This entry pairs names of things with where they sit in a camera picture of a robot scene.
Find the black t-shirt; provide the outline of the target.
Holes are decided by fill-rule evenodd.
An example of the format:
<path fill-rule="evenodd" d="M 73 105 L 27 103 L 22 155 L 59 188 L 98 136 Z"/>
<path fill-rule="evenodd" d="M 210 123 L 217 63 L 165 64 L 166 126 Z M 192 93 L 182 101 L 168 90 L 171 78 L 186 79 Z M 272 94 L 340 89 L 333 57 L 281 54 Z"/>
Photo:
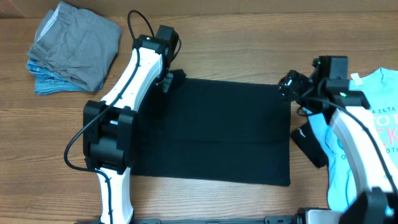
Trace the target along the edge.
<path fill-rule="evenodd" d="M 138 112 L 132 174 L 290 184 L 290 103 L 277 85 L 187 78 L 151 88 Z"/>

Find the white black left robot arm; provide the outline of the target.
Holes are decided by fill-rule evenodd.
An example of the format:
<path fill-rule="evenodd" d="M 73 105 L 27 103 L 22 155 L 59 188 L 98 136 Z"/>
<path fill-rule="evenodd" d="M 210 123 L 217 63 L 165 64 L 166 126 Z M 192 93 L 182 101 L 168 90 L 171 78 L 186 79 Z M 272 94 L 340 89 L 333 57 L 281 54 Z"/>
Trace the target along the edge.
<path fill-rule="evenodd" d="M 83 109 L 83 154 L 101 186 L 99 223 L 132 223 L 129 187 L 131 167 L 139 147 L 137 112 L 152 88 L 167 93 L 169 72 L 180 38 L 174 28 L 160 26 L 156 35 L 140 35 L 131 59 L 113 89 Z"/>

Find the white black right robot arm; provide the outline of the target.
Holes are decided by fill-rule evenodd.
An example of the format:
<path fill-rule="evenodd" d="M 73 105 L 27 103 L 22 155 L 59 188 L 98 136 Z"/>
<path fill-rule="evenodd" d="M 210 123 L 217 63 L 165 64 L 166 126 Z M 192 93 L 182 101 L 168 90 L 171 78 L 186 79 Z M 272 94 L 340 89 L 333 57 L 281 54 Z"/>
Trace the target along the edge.
<path fill-rule="evenodd" d="M 397 168 L 373 123 L 371 105 L 361 91 L 349 90 L 348 58 L 313 59 L 314 72 L 290 70 L 279 81 L 284 100 L 323 114 L 340 140 L 353 172 L 357 197 L 345 212 L 300 208 L 292 223 L 397 223 Z"/>

